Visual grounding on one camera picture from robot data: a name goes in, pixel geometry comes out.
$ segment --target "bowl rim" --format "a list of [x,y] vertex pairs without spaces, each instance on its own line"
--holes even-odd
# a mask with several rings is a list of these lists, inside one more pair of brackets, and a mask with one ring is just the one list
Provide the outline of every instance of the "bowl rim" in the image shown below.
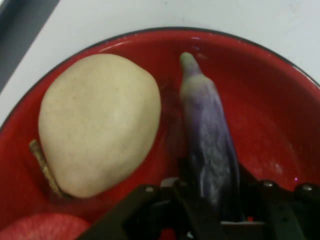
[[71,56],[67,57],[65,60],[63,60],[62,62],[58,63],[55,67],[53,67],[51,70],[49,70],[45,75],[43,75],[35,84],[33,84],[32,87],[29,88],[29,90],[20,98],[20,100],[15,104],[15,106],[12,108],[12,110],[10,111],[10,113],[7,115],[7,117],[5,118],[5,120],[3,121],[1,127],[0,127],[0,135],[2,134],[3,128],[4,126],[7,124],[8,120],[10,119],[12,113],[16,110],[17,106],[24,100],[24,98],[42,81],[44,80],[51,72],[55,71],[59,66],[61,66],[63,63],[67,62],[69,59],[73,58],[74,56],[80,54],[81,52],[84,52],[88,49],[94,48],[96,46],[99,46],[101,44],[110,42],[110,41],[114,41],[116,39],[120,39],[120,38],[124,38],[124,37],[128,37],[131,35],[135,35],[135,34],[141,34],[141,33],[148,33],[148,32],[157,32],[157,31],[194,31],[194,32],[202,32],[202,33],[209,33],[209,34],[215,34],[215,35],[221,35],[221,36],[225,36],[225,37],[229,37],[229,38],[233,38],[236,40],[240,40],[244,43],[253,45],[255,47],[261,48],[271,54],[273,54],[275,57],[279,58],[280,60],[286,62],[287,64],[291,65],[292,67],[294,67],[296,70],[298,70],[301,74],[303,74],[306,78],[308,78],[310,80],[310,82],[312,82],[316,87],[318,87],[320,89],[320,82],[318,83],[317,81],[315,81],[310,75],[308,75],[305,71],[303,71],[300,67],[298,67],[296,64],[294,64],[293,62],[291,62],[290,60],[288,60],[287,58],[283,57],[282,55],[276,53],[275,51],[261,45],[258,44],[254,41],[248,40],[246,38],[231,34],[231,33],[227,33],[227,32],[223,32],[223,31],[219,31],[219,30],[212,30],[212,29],[208,29],[208,28],[201,28],[201,27],[188,27],[188,26],[165,26],[165,27],[151,27],[151,28],[144,28],[144,29],[140,29],[140,30],[135,30],[135,31],[130,31],[130,32],[126,32],[126,33],[122,33],[116,36],[112,36],[109,37],[107,39],[101,40],[99,42],[96,42],[88,47],[85,47],[79,51],[77,51],[76,53],[72,54]]

